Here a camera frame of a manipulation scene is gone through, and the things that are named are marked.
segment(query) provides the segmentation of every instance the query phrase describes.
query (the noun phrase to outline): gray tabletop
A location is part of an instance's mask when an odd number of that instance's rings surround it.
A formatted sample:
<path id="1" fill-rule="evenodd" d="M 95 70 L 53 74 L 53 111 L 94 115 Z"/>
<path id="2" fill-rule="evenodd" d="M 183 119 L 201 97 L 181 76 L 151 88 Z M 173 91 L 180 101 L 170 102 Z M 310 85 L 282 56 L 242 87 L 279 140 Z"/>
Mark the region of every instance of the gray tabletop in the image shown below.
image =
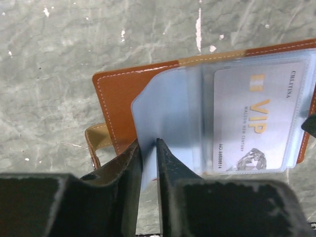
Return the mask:
<path id="1" fill-rule="evenodd" d="M 315 20 L 314 0 L 2 0 L 0 172 L 92 170 L 83 132 L 104 121 L 97 71 L 313 38 Z M 316 221 L 315 144 L 290 171 L 242 177 L 288 183 Z M 137 233 L 159 232 L 156 189 L 141 194 Z"/>

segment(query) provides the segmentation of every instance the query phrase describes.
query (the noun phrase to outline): white card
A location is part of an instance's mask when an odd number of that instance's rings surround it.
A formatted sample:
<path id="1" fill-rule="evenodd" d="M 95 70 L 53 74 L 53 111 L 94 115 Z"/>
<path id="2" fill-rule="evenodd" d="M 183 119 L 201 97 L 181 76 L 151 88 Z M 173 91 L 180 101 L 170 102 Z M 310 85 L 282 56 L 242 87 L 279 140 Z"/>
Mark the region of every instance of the white card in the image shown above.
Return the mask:
<path id="1" fill-rule="evenodd" d="M 303 74 L 303 62 L 215 73 L 214 171 L 283 167 Z"/>

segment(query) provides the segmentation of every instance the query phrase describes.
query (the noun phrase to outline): gold logo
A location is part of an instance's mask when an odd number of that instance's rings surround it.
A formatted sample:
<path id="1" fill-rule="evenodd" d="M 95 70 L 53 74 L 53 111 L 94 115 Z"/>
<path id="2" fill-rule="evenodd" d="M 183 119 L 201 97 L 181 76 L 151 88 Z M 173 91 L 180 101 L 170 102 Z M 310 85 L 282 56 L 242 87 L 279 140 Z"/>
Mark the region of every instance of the gold logo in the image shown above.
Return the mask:
<path id="1" fill-rule="evenodd" d="M 263 91 L 263 81 L 264 81 L 264 79 L 265 79 L 265 75 L 264 74 L 251 75 L 249 90 L 251 92 Z"/>

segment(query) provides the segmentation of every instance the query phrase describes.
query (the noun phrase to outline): leather strap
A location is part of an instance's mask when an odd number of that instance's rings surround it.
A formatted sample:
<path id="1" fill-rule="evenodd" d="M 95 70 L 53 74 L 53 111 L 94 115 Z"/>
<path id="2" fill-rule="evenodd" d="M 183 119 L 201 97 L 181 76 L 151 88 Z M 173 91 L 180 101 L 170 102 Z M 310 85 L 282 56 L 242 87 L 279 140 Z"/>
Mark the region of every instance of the leather strap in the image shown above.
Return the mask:
<path id="1" fill-rule="evenodd" d="M 84 135 L 91 155 L 93 169 L 98 169 L 101 167 L 101 163 L 96 151 L 112 145 L 107 125 L 106 123 L 93 125 L 84 132 Z"/>

